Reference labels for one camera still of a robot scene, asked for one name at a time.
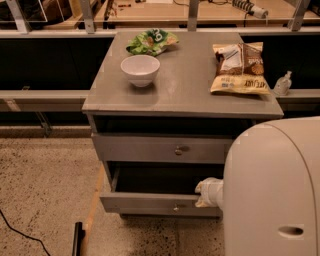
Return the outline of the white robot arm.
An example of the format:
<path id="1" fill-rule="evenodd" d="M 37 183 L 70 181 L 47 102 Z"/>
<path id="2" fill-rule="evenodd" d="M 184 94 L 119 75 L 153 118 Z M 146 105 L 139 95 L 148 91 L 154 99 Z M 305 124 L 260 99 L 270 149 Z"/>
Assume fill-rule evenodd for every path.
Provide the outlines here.
<path id="1" fill-rule="evenodd" d="M 223 211 L 225 256 L 320 256 L 320 117 L 249 128 L 195 191 Z"/>

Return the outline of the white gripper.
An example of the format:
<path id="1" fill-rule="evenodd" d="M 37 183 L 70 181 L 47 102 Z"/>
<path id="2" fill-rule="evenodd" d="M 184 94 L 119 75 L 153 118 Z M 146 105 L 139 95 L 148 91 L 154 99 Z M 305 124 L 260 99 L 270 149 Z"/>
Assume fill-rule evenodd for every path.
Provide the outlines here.
<path id="1" fill-rule="evenodd" d="M 204 200 L 199 197 L 195 206 L 201 207 L 223 207 L 223 186 L 224 181 L 216 178 L 206 178 L 200 181 L 196 187 L 195 192 L 203 194 Z"/>

